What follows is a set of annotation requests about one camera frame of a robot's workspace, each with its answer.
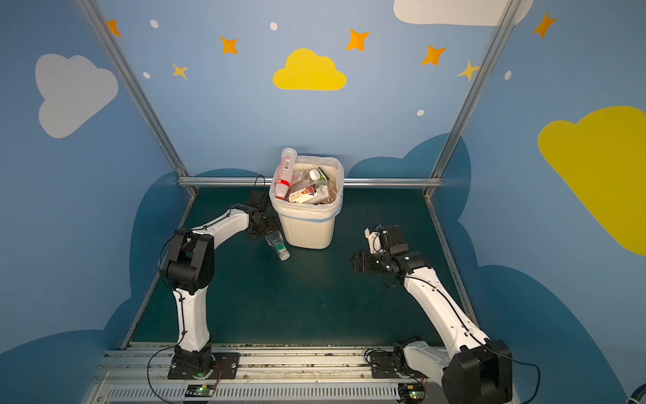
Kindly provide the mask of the clear bottle green cap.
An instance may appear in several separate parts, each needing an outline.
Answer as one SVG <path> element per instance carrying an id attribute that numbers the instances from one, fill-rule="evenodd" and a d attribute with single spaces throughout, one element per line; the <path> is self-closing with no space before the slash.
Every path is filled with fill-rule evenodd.
<path id="1" fill-rule="evenodd" d="M 274 249 L 277 256 L 281 261 L 286 261 L 290 258 L 290 252 L 287 249 L 281 231 L 276 230 L 265 235 L 267 244 Z"/>

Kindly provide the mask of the white bottle red cap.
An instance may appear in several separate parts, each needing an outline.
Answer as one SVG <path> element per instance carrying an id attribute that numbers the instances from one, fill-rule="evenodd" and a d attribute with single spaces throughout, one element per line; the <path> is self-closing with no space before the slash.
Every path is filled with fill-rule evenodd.
<path id="1" fill-rule="evenodd" d="M 298 153 L 293 148 L 285 148 L 281 154 L 281 161 L 274 180 L 275 198 L 285 200 L 288 196 L 289 187 L 292 185 L 294 162 Z"/>

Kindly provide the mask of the red label clear bottle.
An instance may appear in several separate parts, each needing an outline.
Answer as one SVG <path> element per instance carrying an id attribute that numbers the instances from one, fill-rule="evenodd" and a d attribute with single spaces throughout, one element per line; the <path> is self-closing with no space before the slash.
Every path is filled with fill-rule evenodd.
<path id="1" fill-rule="evenodd" d="M 330 197 L 327 185 L 313 184 L 301 190 L 292 192 L 288 202 L 295 204 L 315 205 L 322 203 Z"/>

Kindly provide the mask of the green lime label bottle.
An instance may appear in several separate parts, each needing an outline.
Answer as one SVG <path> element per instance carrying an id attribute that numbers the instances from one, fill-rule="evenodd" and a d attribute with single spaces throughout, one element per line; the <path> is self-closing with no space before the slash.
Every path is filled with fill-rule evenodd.
<path id="1" fill-rule="evenodd" d="M 330 177 L 322 168 L 312 168 L 309 171 L 309 178 L 314 183 L 328 183 Z"/>

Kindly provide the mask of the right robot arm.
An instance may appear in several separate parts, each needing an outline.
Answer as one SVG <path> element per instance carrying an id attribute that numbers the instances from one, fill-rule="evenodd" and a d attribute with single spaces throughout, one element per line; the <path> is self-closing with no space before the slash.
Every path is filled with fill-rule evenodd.
<path id="1" fill-rule="evenodd" d="M 368 249 L 351 258 L 360 274 L 392 274 L 426 313 L 444 347 L 418 338 L 398 341 L 392 352 L 368 350 L 373 377 L 395 375 L 442 387 L 450 403 L 509 403 L 513 399 L 511 350 L 492 341 L 443 286 L 423 254 L 412 252 L 400 227 L 374 224 L 364 235 Z"/>

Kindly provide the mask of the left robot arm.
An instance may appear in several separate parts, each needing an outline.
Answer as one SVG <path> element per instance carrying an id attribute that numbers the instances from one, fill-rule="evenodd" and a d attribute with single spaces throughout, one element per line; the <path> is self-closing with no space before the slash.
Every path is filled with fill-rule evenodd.
<path id="1" fill-rule="evenodd" d="M 178 342 L 168 372 L 170 380 L 233 380 L 240 355 L 213 353 L 208 329 L 207 291 L 215 274 L 215 250 L 240 232 L 254 241 L 279 229 L 279 219 L 267 213 L 269 196 L 253 190 L 249 201 L 236 204 L 211 222 L 178 229 L 169 240 L 161 263 L 178 309 Z"/>

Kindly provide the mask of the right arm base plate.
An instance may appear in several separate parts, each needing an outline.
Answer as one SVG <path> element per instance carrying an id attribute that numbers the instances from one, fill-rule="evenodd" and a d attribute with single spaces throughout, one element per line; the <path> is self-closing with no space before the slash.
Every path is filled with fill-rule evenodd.
<path id="1" fill-rule="evenodd" d="M 366 361 L 374 379 L 397 379 L 402 377 L 395 363 L 395 355 L 391 351 L 370 350 Z"/>

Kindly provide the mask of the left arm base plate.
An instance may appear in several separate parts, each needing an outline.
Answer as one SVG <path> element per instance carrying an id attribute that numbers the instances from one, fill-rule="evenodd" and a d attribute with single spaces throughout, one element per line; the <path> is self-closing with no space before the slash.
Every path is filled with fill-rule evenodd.
<path id="1" fill-rule="evenodd" d="M 169 380 L 233 380 L 241 356 L 238 353 L 190 353 L 174 355 Z"/>

